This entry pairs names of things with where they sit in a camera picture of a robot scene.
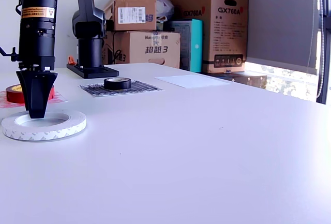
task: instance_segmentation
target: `black electrical tape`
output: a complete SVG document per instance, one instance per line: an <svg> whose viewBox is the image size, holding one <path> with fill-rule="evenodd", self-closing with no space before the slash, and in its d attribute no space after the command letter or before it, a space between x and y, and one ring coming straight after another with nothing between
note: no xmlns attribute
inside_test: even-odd
<svg viewBox="0 0 331 224"><path fill-rule="evenodd" d="M111 91L120 91L131 88L131 79L129 78L107 78L104 80L104 88Z"/></svg>

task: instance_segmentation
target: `black robotic arm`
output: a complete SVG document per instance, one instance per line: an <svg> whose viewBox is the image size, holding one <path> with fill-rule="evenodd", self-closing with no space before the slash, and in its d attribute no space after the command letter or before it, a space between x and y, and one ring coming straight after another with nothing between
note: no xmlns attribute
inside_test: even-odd
<svg viewBox="0 0 331 224"><path fill-rule="evenodd" d="M117 71L102 66L104 12L95 8L94 0L78 0L78 3L79 11L72 20L73 33L79 40L78 65L67 67L81 76L89 75L85 78L117 76ZM15 48L11 54L0 48L0 53L19 62L17 76L30 117L44 118L48 96L57 77L57 73L51 72L55 65L57 0L19 0L16 11L21 15L19 53L16 54Z"/></svg>

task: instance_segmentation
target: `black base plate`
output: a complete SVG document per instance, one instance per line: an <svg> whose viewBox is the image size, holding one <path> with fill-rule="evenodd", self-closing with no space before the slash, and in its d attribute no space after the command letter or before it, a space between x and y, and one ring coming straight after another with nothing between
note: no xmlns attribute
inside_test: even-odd
<svg viewBox="0 0 331 224"><path fill-rule="evenodd" d="M67 68L85 79L112 78L119 76L119 72L117 70L113 70L108 67L80 68L77 65L67 64Z"/></svg>

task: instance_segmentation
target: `blue box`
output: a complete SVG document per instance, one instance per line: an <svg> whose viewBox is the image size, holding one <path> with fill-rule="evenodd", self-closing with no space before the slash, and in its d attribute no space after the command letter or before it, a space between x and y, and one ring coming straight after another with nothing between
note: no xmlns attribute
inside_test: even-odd
<svg viewBox="0 0 331 224"><path fill-rule="evenodd" d="M202 21L175 20L167 22L167 28L180 33L180 69L202 71Z"/></svg>

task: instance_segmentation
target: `red tape roll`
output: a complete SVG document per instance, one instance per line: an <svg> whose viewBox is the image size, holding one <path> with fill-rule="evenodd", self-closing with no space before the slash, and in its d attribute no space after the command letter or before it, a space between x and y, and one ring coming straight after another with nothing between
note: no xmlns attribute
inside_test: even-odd
<svg viewBox="0 0 331 224"><path fill-rule="evenodd" d="M24 96L21 85L18 84L8 87L6 88L6 92L7 92L7 101L24 104ZM54 97L55 97L55 89L53 85L48 100L51 100Z"/></svg>

